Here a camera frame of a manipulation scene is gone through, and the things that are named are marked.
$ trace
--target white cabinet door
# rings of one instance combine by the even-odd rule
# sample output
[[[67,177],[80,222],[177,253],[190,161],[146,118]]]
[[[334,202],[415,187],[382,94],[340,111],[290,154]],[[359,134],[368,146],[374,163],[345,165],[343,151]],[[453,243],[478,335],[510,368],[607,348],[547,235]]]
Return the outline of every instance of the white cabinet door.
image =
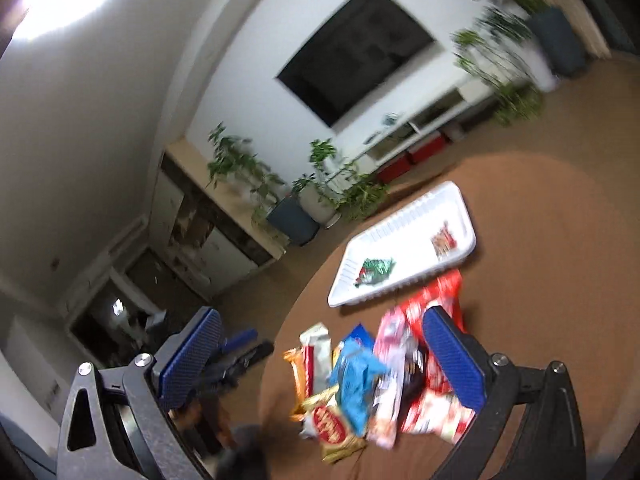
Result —
[[[227,288],[257,267],[217,229],[202,245],[200,257],[202,272],[211,279],[210,294]]]
[[[149,220],[149,244],[165,251],[184,193],[162,171],[158,173]]]

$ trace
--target green snack wrapper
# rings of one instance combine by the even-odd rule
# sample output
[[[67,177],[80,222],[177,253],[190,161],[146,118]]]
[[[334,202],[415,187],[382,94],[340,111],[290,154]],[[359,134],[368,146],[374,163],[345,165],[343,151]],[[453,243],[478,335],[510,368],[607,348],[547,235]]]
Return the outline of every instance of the green snack wrapper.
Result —
[[[367,258],[362,264],[362,268],[354,285],[356,287],[361,285],[377,285],[388,280],[391,271],[394,270],[395,264],[396,262],[391,258],[389,260],[370,260]]]

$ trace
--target white plastic tray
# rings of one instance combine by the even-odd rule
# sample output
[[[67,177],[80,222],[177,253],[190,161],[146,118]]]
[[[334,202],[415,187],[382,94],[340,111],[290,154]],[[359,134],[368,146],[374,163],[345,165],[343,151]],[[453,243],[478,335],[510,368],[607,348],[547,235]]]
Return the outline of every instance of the white plastic tray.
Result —
[[[448,222],[457,247],[438,259],[431,243]],[[460,189],[445,182],[353,238],[344,252],[329,306],[355,304],[459,265],[476,246],[476,233]],[[393,258],[389,279],[377,285],[354,285],[367,258]]]

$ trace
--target blue-gray plant pot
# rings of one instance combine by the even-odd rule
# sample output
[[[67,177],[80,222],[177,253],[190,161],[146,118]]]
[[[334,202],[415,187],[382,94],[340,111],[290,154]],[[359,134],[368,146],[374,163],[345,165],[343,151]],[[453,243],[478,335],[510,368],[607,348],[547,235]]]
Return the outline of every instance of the blue-gray plant pot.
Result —
[[[294,196],[281,200],[267,215],[267,222],[297,246],[310,242],[320,228],[320,224],[302,209]]]
[[[538,38],[555,73],[571,77],[585,69],[587,52],[561,9],[549,7],[542,10],[532,15],[527,25]]]

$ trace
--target beige plant pot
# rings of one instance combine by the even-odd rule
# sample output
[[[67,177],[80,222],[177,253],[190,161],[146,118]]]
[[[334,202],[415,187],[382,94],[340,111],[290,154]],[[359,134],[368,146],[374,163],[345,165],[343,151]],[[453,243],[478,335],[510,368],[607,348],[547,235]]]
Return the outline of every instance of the beige plant pot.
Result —
[[[314,186],[306,186],[299,193],[298,200],[302,209],[325,229],[334,225],[340,218],[340,213],[320,197]]]

